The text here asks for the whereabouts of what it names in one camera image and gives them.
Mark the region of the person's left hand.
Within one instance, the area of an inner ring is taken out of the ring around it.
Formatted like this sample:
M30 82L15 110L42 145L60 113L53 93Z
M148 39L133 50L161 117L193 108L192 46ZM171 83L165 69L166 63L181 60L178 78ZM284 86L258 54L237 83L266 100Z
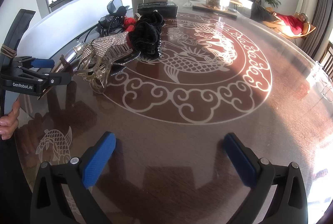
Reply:
M2 116L0 119L0 135L1 140L10 139L18 127L18 116L20 114L20 101L17 99L12 110L8 115Z

